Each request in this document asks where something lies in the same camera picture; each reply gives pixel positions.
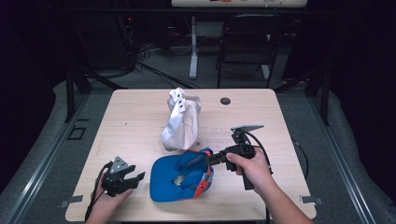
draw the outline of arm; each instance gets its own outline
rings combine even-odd
[[[132,189],[128,189],[115,197],[111,197],[105,193],[101,195],[101,193],[104,191],[102,188],[102,178],[103,175],[100,178],[98,189],[96,191],[96,195],[94,196],[95,198],[99,197],[99,199],[93,205],[90,217],[85,223],[101,224],[108,222],[113,213],[116,211],[117,207],[132,193]]]
[[[254,191],[264,200],[275,223],[313,223],[277,185],[259,148],[256,148],[256,155],[250,160],[233,153],[227,153],[226,156],[227,160],[244,168]]]

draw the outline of baseball cap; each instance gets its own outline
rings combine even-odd
[[[156,160],[151,169],[151,199],[164,203],[199,197],[212,183],[213,168],[205,162],[210,155],[213,151],[206,147]]]

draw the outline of dark background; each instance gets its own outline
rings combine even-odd
[[[134,1],[127,7],[169,7],[169,1]],[[355,134],[360,158],[375,183],[396,202],[396,11],[391,1],[310,1],[307,11],[345,12],[337,20],[303,19],[284,78],[331,62],[331,90]],[[135,42],[126,41],[114,16],[43,13],[48,7],[114,7],[101,1],[5,2],[0,18],[1,190],[39,136],[55,101],[52,88],[74,65],[133,69],[145,42],[167,48],[167,25],[177,17],[134,17]],[[184,27],[178,27],[181,33]]]

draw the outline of white plastic bag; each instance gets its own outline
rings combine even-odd
[[[168,107],[171,115],[161,132],[163,147],[168,151],[187,150],[198,139],[201,100],[176,88],[169,92]]]

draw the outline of wooden table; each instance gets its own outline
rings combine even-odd
[[[213,166],[211,188],[194,200],[156,203],[149,196],[152,164],[162,156],[180,152],[163,149],[160,133],[170,115],[166,104],[170,90],[114,91],[91,152],[78,181],[75,196],[80,203],[71,203],[66,212],[69,221],[83,221],[90,202],[94,179],[116,156],[136,165],[126,178],[146,172],[133,194],[113,216],[117,221],[225,221],[265,219],[265,205],[253,190],[244,190],[242,176],[226,170],[225,164]],[[298,162],[288,128],[276,95],[272,90],[185,90],[202,101],[199,148],[211,147],[219,152],[234,145],[231,127],[264,124],[252,131],[266,149],[273,166],[274,179],[291,199],[311,218],[314,205],[302,203],[300,196],[309,190]],[[222,105],[220,98],[231,99]]]

